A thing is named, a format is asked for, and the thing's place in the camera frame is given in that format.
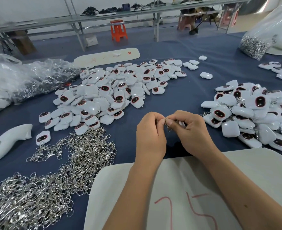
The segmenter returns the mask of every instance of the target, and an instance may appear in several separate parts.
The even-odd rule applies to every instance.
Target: hand
[[[135,164],[157,169],[166,154],[164,135],[165,117],[159,113],[147,113],[137,126]]]
[[[185,122],[186,128],[181,127],[176,121]],[[185,150],[196,158],[201,160],[218,150],[207,131],[202,116],[177,110],[166,117],[166,124],[177,133]]]

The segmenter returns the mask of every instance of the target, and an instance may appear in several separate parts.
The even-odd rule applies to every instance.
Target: table
[[[136,126],[141,118],[150,111],[159,112],[164,116],[172,114],[178,109],[202,114],[204,109],[200,107],[200,104],[205,100],[213,100],[214,88],[233,79],[237,79],[239,82],[259,83],[268,90],[282,90],[282,80],[276,78],[275,73],[258,68],[262,62],[282,62],[282,56],[267,54],[261,61],[247,57],[237,48],[242,36],[243,33],[235,33],[183,41],[153,42],[137,46],[141,57],[132,61],[136,64],[151,59],[157,59],[161,62],[167,58],[175,58],[187,62],[191,59],[197,59],[201,55],[208,58],[206,61],[201,61],[199,68],[195,71],[182,67],[182,70],[187,72],[187,77],[170,80],[164,94],[146,96],[144,107],[140,109],[129,105],[124,110],[125,115],[121,119],[105,126],[107,134],[111,135],[111,140],[115,142],[118,151],[115,164],[134,162]],[[74,58],[71,56],[67,60],[73,61]],[[201,72],[213,74],[213,79],[201,78]],[[33,124],[33,138],[16,143],[13,149],[0,160],[0,181],[12,176],[17,171],[27,176],[33,172],[38,175],[56,172],[59,166],[67,161],[68,152],[63,153],[63,159],[60,161],[55,157],[41,163],[25,161],[35,152],[35,136],[44,130],[44,124],[39,123],[38,116],[42,112],[56,109],[52,104],[52,100],[55,98],[54,93],[42,95],[20,105],[7,107],[0,112],[0,135],[17,125]],[[72,127],[57,132],[51,129],[50,143],[55,144],[59,139],[66,137],[71,130],[73,130]],[[208,126],[208,131],[221,151],[247,149],[247,146],[238,139],[223,137],[221,128],[216,129]],[[175,133],[166,132],[166,138],[165,158],[188,155]],[[74,215],[70,218],[63,216],[58,223],[49,227],[50,230],[83,229],[88,196],[73,195],[72,199],[74,201]]]
[[[12,37],[6,36],[4,34],[4,32],[30,30],[30,29],[57,26],[57,25],[68,23],[72,27],[72,29],[33,33],[33,34],[28,34],[28,36],[42,35],[42,34],[52,34],[52,33],[62,33],[62,32],[67,32],[67,31],[75,31],[76,35],[78,37],[78,40],[80,42],[80,45],[81,45],[83,51],[85,51],[85,46],[84,46],[85,36],[84,36],[84,33],[83,33],[84,29],[97,28],[97,27],[110,26],[110,25],[118,25],[118,23],[107,23],[107,24],[83,27],[82,22],[85,22],[85,21],[117,19],[117,18],[125,18],[125,17],[130,17],[130,16],[141,15],[141,14],[153,14],[154,17],[150,18],[150,19],[125,21],[123,23],[153,21],[153,23],[154,23],[154,38],[156,39],[156,41],[159,41],[159,22],[160,22],[161,19],[178,18],[178,17],[185,17],[185,16],[191,16],[191,15],[213,14],[213,13],[217,13],[217,12],[223,13],[226,10],[226,6],[225,6],[224,9],[217,10],[217,11],[208,11],[208,12],[195,13],[195,14],[184,14],[184,15],[174,15],[174,16],[161,17],[161,13],[163,13],[163,12],[168,12],[168,11],[172,11],[172,10],[197,8],[197,7],[202,7],[202,6],[226,5],[226,4],[236,3],[235,7],[232,9],[232,17],[231,17],[231,20],[230,20],[230,23],[229,23],[229,26],[231,26],[232,22],[235,19],[236,11],[241,7],[241,5],[243,3],[248,2],[250,0],[205,0],[203,2],[196,2],[194,4],[188,4],[188,5],[181,5],[181,4],[172,5],[171,3],[167,3],[165,6],[152,7],[150,10],[136,11],[136,12],[122,11],[122,12],[117,12],[116,15],[105,15],[105,16],[98,16],[98,17],[77,14],[76,11],[75,11],[75,8],[74,8],[74,4],[71,0],[71,4],[72,4],[72,6],[74,8],[74,12],[75,12],[75,15],[72,15],[69,7],[67,5],[66,0],[64,0],[64,1],[66,3],[66,7],[67,7],[70,15],[54,17],[54,18],[34,19],[32,21],[0,25],[0,33],[2,33],[2,36],[6,40],[9,40]]]

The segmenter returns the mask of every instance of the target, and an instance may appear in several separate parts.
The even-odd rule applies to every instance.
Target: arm
[[[151,186],[166,153],[164,122],[164,116],[150,112],[138,124],[136,160],[103,230],[145,229]]]
[[[175,120],[185,122],[187,127],[182,128]],[[185,149],[210,172],[243,229],[282,229],[282,206],[218,150],[200,115],[176,111],[167,117],[166,124],[177,133]]]

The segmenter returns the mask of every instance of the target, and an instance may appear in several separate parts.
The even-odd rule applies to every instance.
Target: right hand
[[[177,123],[178,121],[185,122],[187,127],[183,128]],[[166,117],[166,124],[177,133],[185,150],[196,158],[201,160],[208,154],[218,151],[202,116],[177,110]]]

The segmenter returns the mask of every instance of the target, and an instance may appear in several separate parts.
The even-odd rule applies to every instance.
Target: blue tablecloth
[[[202,61],[199,64],[199,69],[195,71],[182,67],[182,70],[188,74],[187,77],[170,80],[164,94],[146,96],[144,107],[140,109],[129,105],[124,110],[124,117],[115,120],[109,126],[105,126],[107,133],[111,134],[111,140],[115,142],[118,151],[115,164],[134,162],[136,126],[147,112],[154,111],[167,116],[181,109],[202,114],[205,109],[201,108],[200,104],[205,100],[213,100],[215,95],[214,88],[224,85],[233,79],[237,79],[240,83],[259,83],[268,90],[282,90],[282,80],[276,78],[275,73],[258,68],[261,62],[282,62],[282,56],[266,54],[261,62],[247,57],[237,48],[242,36],[242,33],[237,33],[215,37],[191,38],[183,41],[148,43],[137,46],[141,57],[132,61],[136,64],[151,59],[157,59],[158,62],[161,62],[168,58],[175,58],[187,62],[191,59],[197,60],[201,55],[205,55],[208,58],[206,61]],[[71,55],[68,60],[73,61],[77,56],[80,55]],[[211,73],[213,79],[201,78],[201,72]],[[33,124],[33,138],[19,141],[0,160],[0,181],[12,176],[17,171],[27,176],[32,172],[36,172],[38,175],[56,172],[59,166],[67,161],[67,152],[63,153],[63,159],[60,161],[55,157],[51,157],[41,163],[25,161],[26,158],[32,156],[35,152],[35,136],[44,130],[44,124],[39,123],[38,116],[42,112],[51,112],[56,109],[52,103],[52,100],[55,98],[54,93],[50,93],[28,100],[20,105],[10,106],[0,112],[0,135],[17,125]],[[72,130],[72,127],[57,132],[50,129],[52,138],[50,143],[55,144],[59,139],[66,137]],[[223,137],[221,129],[208,126],[208,131],[221,151],[247,149],[247,146],[238,139]],[[166,158],[188,155],[173,132],[166,132],[166,137]],[[79,197],[73,195],[73,201],[74,215],[70,218],[63,216],[61,221],[49,227],[49,229],[83,229],[88,196],[83,195]]]

